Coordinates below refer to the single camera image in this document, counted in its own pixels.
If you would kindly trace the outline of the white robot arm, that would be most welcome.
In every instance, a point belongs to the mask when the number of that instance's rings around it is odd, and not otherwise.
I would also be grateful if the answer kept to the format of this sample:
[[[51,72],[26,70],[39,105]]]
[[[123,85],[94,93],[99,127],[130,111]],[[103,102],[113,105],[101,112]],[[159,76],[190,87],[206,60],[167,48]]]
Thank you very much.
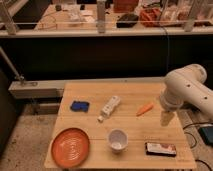
[[[185,102],[197,107],[213,119],[213,90],[204,85],[207,79],[205,68],[190,64],[170,71],[164,78],[165,89],[159,96],[162,106],[161,125],[167,126]]]

